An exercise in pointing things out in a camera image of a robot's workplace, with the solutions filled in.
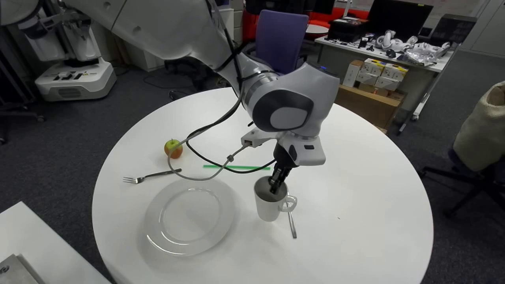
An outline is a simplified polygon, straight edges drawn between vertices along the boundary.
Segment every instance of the white mug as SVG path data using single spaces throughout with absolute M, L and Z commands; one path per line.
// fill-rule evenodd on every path
M 256 196 L 258 215 L 267 223 L 277 222 L 282 212 L 286 212 L 286 214 L 294 212 L 297 209 L 297 204 L 299 204 L 299 200 L 296 196 L 286 196 L 279 203 L 267 203 L 260 196 Z

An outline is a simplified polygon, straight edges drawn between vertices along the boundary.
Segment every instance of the office chair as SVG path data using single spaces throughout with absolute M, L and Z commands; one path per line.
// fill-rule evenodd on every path
M 308 23 L 307 15 L 263 10 L 256 32 L 256 58 L 282 75 L 297 70 Z
M 35 119 L 39 122 L 45 122 L 47 119 L 37 113 L 31 113 L 28 106 L 7 108 L 7 105 L 0 99 L 0 146 L 9 144 L 10 124 L 7 119 L 10 118 L 26 118 Z
M 443 176 L 474 185 L 474 189 L 451 211 L 460 209 L 485 193 L 505 211 L 505 83 L 495 86 L 477 105 L 462 127 L 451 159 L 458 173 L 425 168 L 422 176 Z

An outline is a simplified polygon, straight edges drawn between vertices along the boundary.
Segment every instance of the glass plate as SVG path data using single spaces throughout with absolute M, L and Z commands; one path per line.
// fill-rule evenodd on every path
M 217 181 L 176 182 L 155 198 L 146 215 L 148 241 L 162 253 L 187 258 L 217 247 L 234 223 L 234 192 Z

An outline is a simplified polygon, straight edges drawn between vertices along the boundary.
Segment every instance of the white wall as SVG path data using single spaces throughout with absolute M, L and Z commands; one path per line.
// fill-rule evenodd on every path
M 505 59 L 505 0 L 490 0 L 463 51 Z
M 427 20 L 425 28 L 438 28 L 444 15 L 460 15 L 460 17 L 479 17 L 484 10 L 484 6 L 490 0 L 406 0 L 421 6 L 433 6 L 435 10 Z M 346 7 L 346 0 L 337 0 L 337 7 Z M 353 9 L 367 10 L 373 7 L 375 0 L 354 0 Z

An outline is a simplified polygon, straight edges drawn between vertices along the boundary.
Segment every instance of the table top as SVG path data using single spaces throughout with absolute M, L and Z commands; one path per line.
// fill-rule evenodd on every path
M 331 29 L 323 28 L 323 26 L 316 26 L 316 24 L 310 24 L 307 28 L 307 34 L 310 34 L 310 35 L 326 35 L 326 34 L 329 34 L 329 31 Z
M 299 198 L 299 241 L 288 217 L 260 220 L 255 184 L 272 173 L 219 181 L 234 190 L 237 225 L 212 252 L 198 258 L 146 255 L 144 219 L 155 196 L 178 177 L 124 184 L 124 177 L 166 171 L 163 146 L 222 118 L 234 103 L 231 89 L 171 103 L 133 127 L 110 154 L 95 187 L 94 230 L 99 250 L 121 283 L 185 284 L 327 284 L 421 283 L 433 250 L 433 215 L 416 170 L 402 151 L 359 116 L 335 105 L 321 140 L 327 165 L 301 168 L 288 179 Z M 231 121 L 193 144 L 206 157 L 225 162 L 241 149 L 250 116 L 241 110 Z M 261 166 L 272 160 L 275 143 L 252 149 L 236 165 Z M 192 152 L 176 163 L 187 176 L 211 176 Z
M 403 62 L 403 61 L 398 61 L 398 59 L 391 59 L 381 50 L 375 50 L 375 51 L 359 50 L 357 43 L 343 43 L 340 40 L 327 40 L 327 37 L 318 39 L 316 43 L 324 45 L 324 47 L 332 47 L 332 48 L 337 48 L 337 50 L 343 50 L 343 51 L 350 51 L 350 53 L 356 53 L 356 54 L 362 54 L 362 56 L 367 56 L 367 58 L 375 58 L 375 59 L 380 59 L 380 61 L 398 64 L 398 65 L 406 65 L 406 67 L 411 67 L 411 69 L 428 70 L 428 72 L 433 72 L 433 73 L 443 73 L 444 69 L 447 67 L 447 64 L 452 59 L 452 54 L 446 56 L 446 58 L 439 59 L 438 65 L 425 69 L 425 67 L 413 65 L 409 62 Z
M 0 233 L 0 263 L 23 256 L 51 284 L 110 284 L 23 203 L 0 215 Z

